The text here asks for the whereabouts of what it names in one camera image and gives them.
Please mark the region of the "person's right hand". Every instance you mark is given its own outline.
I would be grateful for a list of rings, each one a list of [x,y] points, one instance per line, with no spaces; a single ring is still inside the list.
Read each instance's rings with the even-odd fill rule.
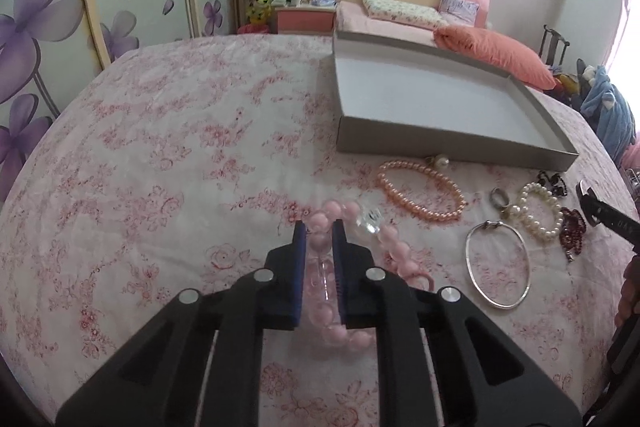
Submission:
[[[639,313],[640,299],[640,257],[635,255],[626,266],[623,275],[623,285],[620,288],[620,301],[614,324],[622,326],[634,314]]]

